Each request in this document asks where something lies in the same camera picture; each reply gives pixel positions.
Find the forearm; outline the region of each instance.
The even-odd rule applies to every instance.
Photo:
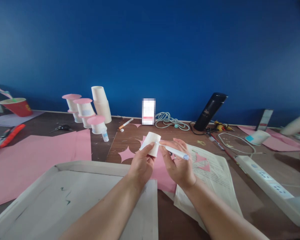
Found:
[[[142,186],[128,175],[63,233],[61,240],[119,239],[141,195]]]
[[[268,239],[225,204],[199,178],[192,187],[184,189],[184,192],[199,213],[212,239]]]

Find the white cable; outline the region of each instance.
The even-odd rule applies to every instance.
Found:
[[[289,185],[289,184],[282,184],[282,186],[287,186],[287,187],[296,187],[296,188],[300,188],[300,186],[296,186],[296,185]]]
[[[156,117],[158,117],[158,119],[156,119],[156,124],[155,124],[157,128],[166,128],[166,127],[169,127],[170,125],[174,125],[175,128],[179,128],[182,131],[189,131],[189,129],[190,129],[190,127],[187,124],[178,121],[178,119],[176,119],[176,118],[172,118],[170,116],[169,112],[158,113],[158,114],[156,114]],[[157,123],[161,122],[161,121],[163,122],[165,127],[157,126]]]
[[[240,151],[240,150],[238,150],[238,149],[235,149],[235,148],[233,148],[233,147],[230,147],[228,144],[225,144],[225,143],[223,142],[223,139],[220,137],[221,134],[227,134],[227,135],[230,135],[230,136],[233,136],[233,137],[236,137],[236,138],[241,139],[242,141],[244,141],[245,143],[247,143],[247,144],[253,149],[253,153],[242,152],[242,151]],[[223,143],[223,145],[225,145],[226,147],[228,147],[228,148],[230,148],[230,149],[232,149],[232,150],[236,150],[236,151],[241,152],[241,153],[244,153],[244,154],[250,154],[250,158],[251,158],[251,159],[252,159],[252,155],[253,155],[253,154],[262,154],[262,153],[257,153],[257,151],[256,151],[256,149],[254,148],[254,146],[252,146],[248,141],[244,140],[244,139],[241,138],[241,137],[232,135],[232,134],[230,134],[230,133],[220,133],[220,134],[218,134],[218,137],[220,138],[220,140],[221,140],[221,142]]]

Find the hand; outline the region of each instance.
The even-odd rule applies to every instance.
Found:
[[[132,160],[131,167],[127,174],[138,183],[142,184],[142,188],[149,181],[152,175],[154,161],[156,158],[148,155],[148,153],[153,148],[153,146],[154,142],[145,146],[142,150],[136,152],[136,155]]]
[[[192,158],[189,154],[187,144],[181,139],[176,138],[174,138],[173,141],[160,141],[160,144],[173,147],[188,154],[188,161],[177,156],[176,159],[172,160],[168,150],[163,146],[159,146],[167,171],[172,180],[182,189],[192,187],[196,183],[196,177],[192,171]]]

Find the black thermos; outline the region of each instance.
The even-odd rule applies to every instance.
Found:
[[[228,96],[223,93],[212,94],[209,102],[194,125],[194,128],[198,131],[204,131],[227,97]]]

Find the glue bottle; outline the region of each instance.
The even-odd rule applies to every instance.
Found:
[[[103,130],[102,130],[102,137],[103,137],[103,140],[105,142],[108,142],[109,141],[109,137],[108,137],[108,133],[107,133],[107,127],[105,127]]]

